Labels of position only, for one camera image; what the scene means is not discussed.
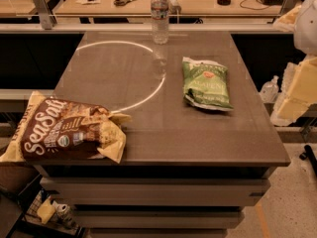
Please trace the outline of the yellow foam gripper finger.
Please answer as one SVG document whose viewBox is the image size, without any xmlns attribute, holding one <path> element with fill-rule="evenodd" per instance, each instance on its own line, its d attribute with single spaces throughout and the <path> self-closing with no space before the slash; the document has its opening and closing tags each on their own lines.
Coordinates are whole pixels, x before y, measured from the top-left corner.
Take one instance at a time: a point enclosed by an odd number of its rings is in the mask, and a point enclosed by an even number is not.
<svg viewBox="0 0 317 238">
<path fill-rule="evenodd" d="M 300 9 L 300 5 L 295 6 L 289 12 L 275 20 L 273 27 L 279 31 L 293 31 L 295 29 L 295 21 Z"/>
<path fill-rule="evenodd" d="M 299 64 L 289 62 L 282 78 L 281 94 L 275 104 L 279 119 L 296 121 L 317 103 L 317 58 Z"/>
</svg>

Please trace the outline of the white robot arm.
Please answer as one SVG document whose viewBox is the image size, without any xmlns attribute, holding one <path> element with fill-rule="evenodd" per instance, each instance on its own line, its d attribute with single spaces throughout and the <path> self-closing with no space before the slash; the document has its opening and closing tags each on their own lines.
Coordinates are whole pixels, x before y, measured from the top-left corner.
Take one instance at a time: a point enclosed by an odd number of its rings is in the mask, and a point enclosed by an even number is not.
<svg viewBox="0 0 317 238">
<path fill-rule="evenodd" d="M 299 64 L 287 65 L 270 115 L 274 125 L 288 126 L 317 103 L 317 0 L 304 0 L 278 18 L 273 27 L 292 32 L 294 46 L 306 54 Z"/>
</svg>

